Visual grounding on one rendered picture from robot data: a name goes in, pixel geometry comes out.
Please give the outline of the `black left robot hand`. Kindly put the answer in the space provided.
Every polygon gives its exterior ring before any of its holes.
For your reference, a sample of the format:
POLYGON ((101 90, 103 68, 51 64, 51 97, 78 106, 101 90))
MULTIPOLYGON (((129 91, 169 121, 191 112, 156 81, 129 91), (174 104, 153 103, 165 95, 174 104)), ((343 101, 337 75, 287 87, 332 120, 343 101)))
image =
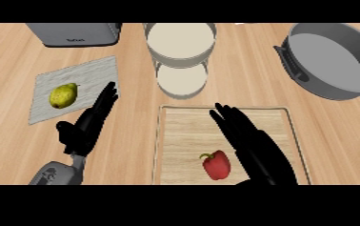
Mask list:
POLYGON ((109 82, 93 107, 82 112, 75 124, 67 121, 57 122, 56 130, 59 142, 65 145, 65 154, 87 156, 91 153, 116 99, 115 83, 109 82))

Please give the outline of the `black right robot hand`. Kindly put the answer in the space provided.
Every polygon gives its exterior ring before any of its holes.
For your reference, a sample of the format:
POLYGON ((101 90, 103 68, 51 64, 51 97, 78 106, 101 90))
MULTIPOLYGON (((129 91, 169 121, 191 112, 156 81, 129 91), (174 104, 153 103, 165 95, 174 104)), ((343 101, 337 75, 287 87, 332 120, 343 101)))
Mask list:
POLYGON ((247 116, 237 108, 219 103, 215 104, 215 110, 209 111, 209 115, 249 177, 237 186, 296 186, 296 176, 284 153, 247 116))

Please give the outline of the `red bell pepper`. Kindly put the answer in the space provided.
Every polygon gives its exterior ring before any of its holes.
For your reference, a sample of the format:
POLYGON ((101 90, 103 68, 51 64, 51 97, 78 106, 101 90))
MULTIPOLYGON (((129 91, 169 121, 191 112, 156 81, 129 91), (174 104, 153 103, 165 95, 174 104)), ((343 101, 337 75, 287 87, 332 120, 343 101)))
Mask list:
POLYGON ((217 150, 211 154, 200 154, 202 168, 212 180, 225 179, 230 174, 230 162, 225 153, 217 150))

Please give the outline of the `pale wooden tray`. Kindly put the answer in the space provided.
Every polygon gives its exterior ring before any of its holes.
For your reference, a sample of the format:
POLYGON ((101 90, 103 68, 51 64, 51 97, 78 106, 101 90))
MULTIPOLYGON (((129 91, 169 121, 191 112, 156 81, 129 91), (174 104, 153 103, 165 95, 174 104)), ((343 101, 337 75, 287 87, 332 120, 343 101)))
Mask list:
MULTIPOLYGON (((160 106, 153 156, 153 185, 231 185, 247 179, 234 151, 209 116, 211 106, 160 106), (212 180, 202 167, 202 154, 221 150, 230 161, 225 179, 212 180)), ((277 143, 295 172, 296 182, 311 184, 307 163, 286 107, 245 107, 240 111, 277 143)))

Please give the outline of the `white tiered basket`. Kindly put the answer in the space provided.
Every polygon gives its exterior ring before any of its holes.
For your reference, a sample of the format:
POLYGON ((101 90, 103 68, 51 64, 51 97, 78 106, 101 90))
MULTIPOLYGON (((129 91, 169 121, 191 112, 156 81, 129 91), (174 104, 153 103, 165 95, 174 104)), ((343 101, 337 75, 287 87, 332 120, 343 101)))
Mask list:
POLYGON ((193 98, 206 84, 215 24, 144 23, 143 30, 159 89, 174 99, 193 98))

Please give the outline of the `yellow-green pear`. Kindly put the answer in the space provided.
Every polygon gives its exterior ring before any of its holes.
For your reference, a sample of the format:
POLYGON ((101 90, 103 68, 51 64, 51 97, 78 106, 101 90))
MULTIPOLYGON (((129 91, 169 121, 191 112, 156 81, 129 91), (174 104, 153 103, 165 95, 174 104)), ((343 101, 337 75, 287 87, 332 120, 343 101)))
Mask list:
POLYGON ((63 109, 75 103, 76 84, 69 83, 56 87, 48 95, 48 104, 54 109, 63 109))

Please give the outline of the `grey cloth placemat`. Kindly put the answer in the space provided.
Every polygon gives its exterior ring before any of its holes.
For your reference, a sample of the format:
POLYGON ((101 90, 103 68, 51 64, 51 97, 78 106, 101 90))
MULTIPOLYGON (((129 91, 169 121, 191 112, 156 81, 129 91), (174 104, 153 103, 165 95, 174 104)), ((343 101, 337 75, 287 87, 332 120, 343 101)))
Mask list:
POLYGON ((32 125, 66 113, 91 107, 109 82, 115 83, 115 89, 118 90, 118 67, 113 55, 53 72, 38 74, 28 124, 32 125), (66 84, 75 84, 75 101, 67 107, 56 109, 48 102, 50 93, 66 84))

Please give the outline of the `grey toaster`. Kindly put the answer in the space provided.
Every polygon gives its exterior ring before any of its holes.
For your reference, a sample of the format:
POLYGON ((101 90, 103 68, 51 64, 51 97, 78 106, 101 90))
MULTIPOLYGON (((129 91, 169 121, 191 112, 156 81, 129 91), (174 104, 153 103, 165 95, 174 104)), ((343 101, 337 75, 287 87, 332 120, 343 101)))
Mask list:
POLYGON ((119 40, 121 23, 26 23, 50 48, 101 47, 119 40))

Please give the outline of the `grey pot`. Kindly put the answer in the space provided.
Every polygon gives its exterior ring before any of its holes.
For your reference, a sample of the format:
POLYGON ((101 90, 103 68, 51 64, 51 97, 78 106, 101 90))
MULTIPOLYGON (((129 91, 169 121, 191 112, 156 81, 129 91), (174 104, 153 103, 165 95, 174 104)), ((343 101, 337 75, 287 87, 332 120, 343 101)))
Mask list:
POLYGON ((360 97, 360 30, 343 23, 296 23, 274 50, 289 78, 311 94, 360 97))

